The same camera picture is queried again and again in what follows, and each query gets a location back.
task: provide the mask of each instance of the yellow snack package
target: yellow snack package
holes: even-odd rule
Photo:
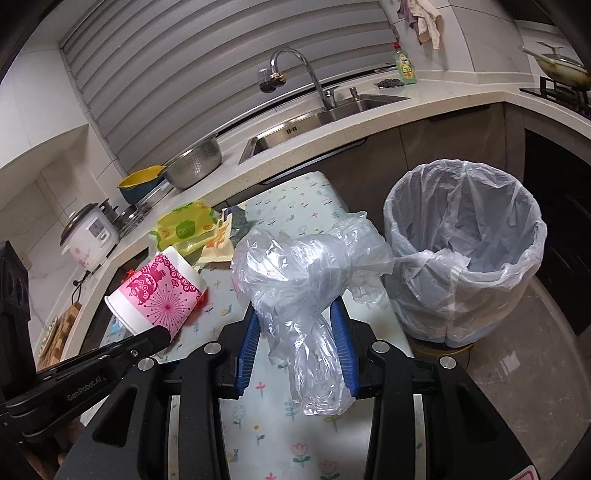
[[[150,234],[156,237],[159,251],[174,247],[185,257],[213,238],[218,219],[215,210],[196,200],[164,215]]]

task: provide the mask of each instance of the hanging towel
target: hanging towel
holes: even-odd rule
[[[410,10],[408,9],[407,0],[400,0],[400,8],[398,9],[398,18],[406,20],[408,22],[408,26],[413,30],[416,30],[418,18],[415,17]]]
[[[439,50],[441,37],[435,22],[435,20],[441,18],[439,11],[432,6],[429,0],[401,0],[401,10],[405,12],[406,8],[411,16],[418,18],[415,31],[417,32],[417,37],[421,45],[431,40],[433,42],[433,50]]]

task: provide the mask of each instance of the trash can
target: trash can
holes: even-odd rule
[[[456,348],[493,331],[542,262],[546,225],[515,177],[437,160],[407,172],[384,204],[394,252],[384,284],[406,332]]]

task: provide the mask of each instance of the plastic bag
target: plastic bag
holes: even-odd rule
[[[237,244],[236,295],[243,305],[252,302],[271,362],[288,363],[300,412],[340,414],[353,403],[322,311],[347,288],[356,300],[371,301],[383,291],[376,279],[393,265],[392,251],[365,212],[348,214],[321,235],[274,238],[253,228]]]
[[[384,277],[404,329],[460,347],[517,305],[544,253],[540,207],[508,173],[437,160],[402,177],[384,204],[396,257]]]

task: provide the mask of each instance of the pink paper cup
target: pink paper cup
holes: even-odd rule
[[[162,325],[173,339],[205,290],[203,277],[168,247],[105,297],[105,303],[131,333]]]

